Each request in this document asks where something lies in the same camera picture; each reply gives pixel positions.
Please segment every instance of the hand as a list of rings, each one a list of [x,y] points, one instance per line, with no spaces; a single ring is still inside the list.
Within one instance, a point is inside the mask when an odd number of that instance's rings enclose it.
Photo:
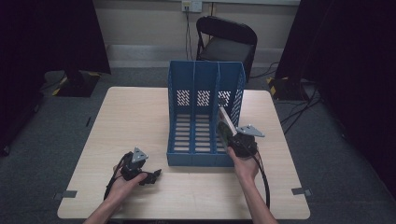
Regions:
[[[134,179],[129,181],[125,180],[123,176],[121,176],[120,170],[117,171],[115,177],[117,180],[113,183],[110,192],[106,198],[107,201],[120,205],[132,192],[134,187],[136,187],[140,181],[144,180],[148,174],[141,173],[137,175]]]
[[[259,172],[259,166],[253,160],[253,158],[237,157],[232,147],[228,147],[228,154],[230,155],[231,159],[233,159],[233,166],[235,168],[235,173],[239,179],[239,182],[241,184],[246,182],[254,182],[255,176]]]

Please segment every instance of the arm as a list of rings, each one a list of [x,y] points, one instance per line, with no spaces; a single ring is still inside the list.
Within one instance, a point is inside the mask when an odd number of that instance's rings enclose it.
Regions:
[[[84,224],[90,223],[107,223],[107,221],[120,209],[122,202],[128,197],[132,192],[134,187],[136,187],[140,181],[144,180],[148,174],[142,173],[130,181],[126,181],[117,172],[116,176],[120,176],[114,182],[108,193],[107,198],[96,208],[95,211],[85,220]]]
[[[233,149],[228,147],[228,153],[233,159],[235,173],[238,177],[239,184],[245,194],[247,207],[251,215],[251,219],[255,224],[274,224],[276,219],[268,209],[262,196],[257,190],[254,178],[259,172],[259,167],[253,159],[242,159],[235,156]]]

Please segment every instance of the black chair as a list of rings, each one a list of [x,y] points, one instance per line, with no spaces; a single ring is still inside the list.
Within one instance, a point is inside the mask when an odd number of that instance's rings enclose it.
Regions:
[[[247,82],[257,47],[256,33],[247,25],[205,16],[196,22],[198,31],[197,61],[241,62]],[[204,45],[202,34],[211,36]]]

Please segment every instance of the chair seat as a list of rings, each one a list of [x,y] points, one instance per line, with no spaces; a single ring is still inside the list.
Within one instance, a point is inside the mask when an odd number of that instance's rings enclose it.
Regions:
[[[199,55],[201,60],[245,63],[254,46],[212,37]]]

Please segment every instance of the wooden table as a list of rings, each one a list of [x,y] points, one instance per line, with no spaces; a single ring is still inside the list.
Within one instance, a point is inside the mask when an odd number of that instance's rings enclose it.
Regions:
[[[163,169],[154,185],[137,187],[114,216],[121,219],[250,219],[244,194],[233,168],[170,167],[166,88],[113,87],[92,127],[63,198],[60,218],[86,218],[102,202],[112,167],[139,147],[148,154],[144,170]],[[277,219],[306,219],[310,211],[273,101],[267,91],[244,91],[239,125],[253,124],[264,132],[256,137],[271,192],[271,211]],[[260,175],[256,184],[265,199]]]

